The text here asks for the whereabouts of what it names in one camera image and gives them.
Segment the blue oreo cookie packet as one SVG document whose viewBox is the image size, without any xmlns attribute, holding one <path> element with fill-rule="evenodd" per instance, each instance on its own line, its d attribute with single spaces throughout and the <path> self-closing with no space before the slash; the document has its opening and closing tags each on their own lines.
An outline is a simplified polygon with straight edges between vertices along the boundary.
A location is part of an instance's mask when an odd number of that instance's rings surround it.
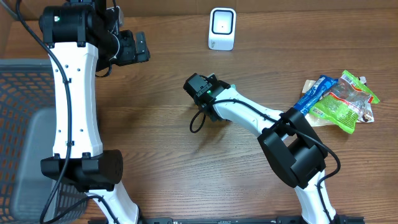
<svg viewBox="0 0 398 224">
<path fill-rule="evenodd" d="M 338 83 L 338 79 L 320 75 L 320 78 L 310 89 L 294 104 L 294 108 L 306 115 L 323 94 Z"/>
</svg>

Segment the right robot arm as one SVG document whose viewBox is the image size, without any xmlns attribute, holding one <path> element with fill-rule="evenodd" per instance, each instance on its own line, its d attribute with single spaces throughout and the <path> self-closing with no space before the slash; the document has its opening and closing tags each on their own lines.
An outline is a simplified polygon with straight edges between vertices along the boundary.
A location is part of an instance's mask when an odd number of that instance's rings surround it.
<svg viewBox="0 0 398 224">
<path fill-rule="evenodd" d="M 193 98 L 204 118 L 227 120 L 247 129 L 276 176 L 293 188 L 306 223 L 334 223 L 336 210 L 325 187 L 325 159 L 331 151 L 295 108 L 286 112 L 266 108 L 240 94 L 234 86 L 194 73 L 183 89 Z"/>
</svg>

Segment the beige cookie snack bag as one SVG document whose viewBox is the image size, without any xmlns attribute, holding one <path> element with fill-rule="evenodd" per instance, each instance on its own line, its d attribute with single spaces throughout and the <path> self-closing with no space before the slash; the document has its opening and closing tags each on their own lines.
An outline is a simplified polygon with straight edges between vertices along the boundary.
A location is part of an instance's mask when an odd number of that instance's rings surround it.
<svg viewBox="0 0 398 224">
<path fill-rule="evenodd" d="M 302 88 L 301 96 L 303 96 L 314 84 L 315 80 L 306 80 Z M 305 118 L 312 127 L 334 125 L 333 122 L 318 118 L 310 113 L 306 114 Z M 373 116 L 373 111 L 371 109 L 371 104 L 366 103 L 364 108 L 361 110 L 359 114 L 357 123 L 373 123 L 373 122 L 374 122 L 374 116 Z"/>
</svg>

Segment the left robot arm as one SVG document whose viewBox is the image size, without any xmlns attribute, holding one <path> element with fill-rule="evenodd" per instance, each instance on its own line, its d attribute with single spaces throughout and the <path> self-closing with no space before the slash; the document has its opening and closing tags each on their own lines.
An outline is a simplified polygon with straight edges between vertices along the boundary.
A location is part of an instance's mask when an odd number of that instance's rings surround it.
<svg viewBox="0 0 398 224">
<path fill-rule="evenodd" d="M 56 133 L 44 176 L 71 185 L 94 200 L 111 223 L 137 223 L 139 207 L 121 181 L 123 157 L 105 150 L 96 115 L 99 71 L 150 59 L 142 32 L 122 30 L 123 16 L 105 1 L 67 1 L 48 6 L 39 20 L 55 84 Z"/>
</svg>

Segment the teal snack packet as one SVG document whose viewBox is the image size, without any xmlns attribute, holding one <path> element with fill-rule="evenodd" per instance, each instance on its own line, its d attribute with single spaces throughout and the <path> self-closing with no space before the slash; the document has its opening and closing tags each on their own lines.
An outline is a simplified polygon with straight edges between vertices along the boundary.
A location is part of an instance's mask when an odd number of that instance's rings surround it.
<svg viewBox="0 0 398 224">
<path fill-rule="evenodd" d="M 207 78 L 208 78 L 208 82 L 211 83 L 216 88 L 218 88 L 218 87 L 223 88 L 223 89 L 228 89 L 228 88 L 235 89 L 236 88 L 236 85 L 234 85 L 234 84 L 229 84 L 229 83 L 224 82 L 223 80 L 217 79 L 217 77 L 214 73 L 208 75 Z"/>
</svg>

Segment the green snack packet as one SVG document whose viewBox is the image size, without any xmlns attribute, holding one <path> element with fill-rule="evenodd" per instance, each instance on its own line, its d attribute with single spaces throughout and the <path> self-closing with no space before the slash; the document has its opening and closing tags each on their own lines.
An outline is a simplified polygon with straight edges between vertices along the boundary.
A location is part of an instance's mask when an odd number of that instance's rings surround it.
<svg viewBox="0 0 398 224">
<path fill-rule="evenodd" d="M 378 104 L 380 99 L 366 85 L 364 77 L 356 77 L 345 70 L 309 113 L 333 122 L 343 131 L 354 133 L 361 110 L 366 103 Z"/>
</svg>

